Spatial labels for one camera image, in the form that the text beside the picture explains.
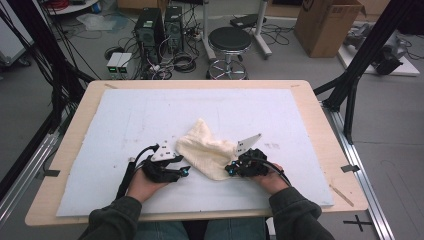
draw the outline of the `black stool seat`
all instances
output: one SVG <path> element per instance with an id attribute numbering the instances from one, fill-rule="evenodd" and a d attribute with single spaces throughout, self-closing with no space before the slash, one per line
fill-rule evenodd
<path id="1" fill-rule="evenodd" d="M 209 34 L 209 44 L 223 51 L 243 51 L 252 39 L 246 31 L 235 27 L 221 27 Z"/>

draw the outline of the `cardboard box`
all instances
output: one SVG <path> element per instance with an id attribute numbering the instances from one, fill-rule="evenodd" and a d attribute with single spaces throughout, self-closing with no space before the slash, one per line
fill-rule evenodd
<path id="1" fill-rule="evenodd" d="M 362 8 L 357 0 L 304 0 L 294 34 L 310 57 L 335 57 Z"/>
<path id="2" fill-rule="evenodd" d="M 127 11 L 149 7 L 160 8 L 161 12 L 164 13 L 167 6 L 168 0 L 118 0 L 118 8 Z"/>

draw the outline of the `computer tower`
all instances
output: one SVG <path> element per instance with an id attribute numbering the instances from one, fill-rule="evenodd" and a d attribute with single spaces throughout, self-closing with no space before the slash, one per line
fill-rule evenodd
<path id="1" fill-rule="evenodd" d="M 134 32 L 141 53 L 148 56 L 151 63 L 159 64 L 165 53 L 165 32 L 160 9 L 143 8 Z"/>
<path id="2" fill-rule="evenodd" d="M 165 12 L 165 34 L 169 53 L 184 51 L 182 7 L 168 6 Z"/>

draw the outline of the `beige cloth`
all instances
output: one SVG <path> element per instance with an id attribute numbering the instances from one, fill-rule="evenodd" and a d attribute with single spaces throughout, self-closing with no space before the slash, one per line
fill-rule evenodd
<path id="1" fill-rule="evenodd" d="M 178 139 L 176 150 L 200 172 L 212 180 L 230 178 L 225 166 L 235 156 L 236 144 L 213 138 L 209 127 L 203 119 L 198 119 L 186 136 Z"/>

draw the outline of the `person's arm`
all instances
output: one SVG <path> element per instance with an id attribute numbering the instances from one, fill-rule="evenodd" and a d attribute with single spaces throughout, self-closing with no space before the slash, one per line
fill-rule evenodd
<path id="1" fill-rule="evenodd" d="M 272 196 L 269 198 L 277 239 L 334 239 L 319 222 L 321 208 L 289 187 L 276 172 L 252 178 Z"/>
<path id="2" fill-rule="evenodd" d="M 134 173 L 125 197 L 90 213 L 88 228 L 79 239 L 132 240 L 137 230 L 141 204 L 166 185 L 153 183 L 139 169 Z"/>

